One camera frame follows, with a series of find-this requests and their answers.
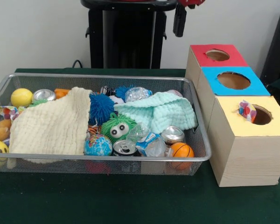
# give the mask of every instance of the red object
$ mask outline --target red object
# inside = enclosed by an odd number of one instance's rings
[[[209,44],[209,45],[191,45],[191,48],[200,64],[200,67],[248,67],[247,62],[235,48],[230,44]],[[229,59],[225,61],[216,61],[209,58],[206,54],[212,50],[219,50],[227,53]]]
[[[201,5],[205,0],[178,0],[184,7],[190,5]]]
[[[111,173],[110,167],[104,161],[86,161],[86,170],[91,174]]]

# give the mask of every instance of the wooden box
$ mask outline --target wooden box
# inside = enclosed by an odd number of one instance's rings
[[[191,45],[189,49],[186,78],[197,88],[202,67],[247,67],[241,54],[233,45]]]
[[[208,130],[215,96],[269,96],[250,67],[203,67],[197,95],[203,120]]]
[[[257,110],[255,124],[239,115],[239,102]],[[220,187],[275,185],[280,177],[280,107],[273,97],[216,97],[208,136]]]

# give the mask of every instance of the table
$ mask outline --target table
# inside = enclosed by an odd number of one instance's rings
[[[184,70],[17,72],[182,76]],[[194,176],[0,173],[0,224],[280,224],[277,186],[219,188],[210,163]]]

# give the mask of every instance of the blue puffer ball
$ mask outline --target blue puffer ball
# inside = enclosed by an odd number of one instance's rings
[[[107,137],[102,134],[95,134],[85,142],[84,154],[111,155],[112,149],[112,143]]]
[[[123,101],[126,101],[126,92],[133,87],[134,87],[133,85],[130,85],[130,87],[125,87],[125,86],[118,87],[115,89],[115,95],[118,98],[122,98]]]
[[[90,104],[89,123],[91,125],[102,125],[110,119],[110,114],[114,112],[113,100],[104,94],[91,94]]]

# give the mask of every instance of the googly eyes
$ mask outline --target googly eyes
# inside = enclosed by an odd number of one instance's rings
[[[114,126],[111,128],[110,130],[110,135],[113,137],[113,138],[116,138],[116,139],[119,139],[121,136],[122,136],[122,133],[119,129],[118,126]]]
[[[121,130],[122,135],[125,135],[129,132],[129,126],[126,123],[120,123],[117,125],[119,126],[119,129]]]
[[[129,126],[126,123],[120,123],[110,130],[110,135],[113,138],[119,139],[121,136],[127,134],[129,132]]]

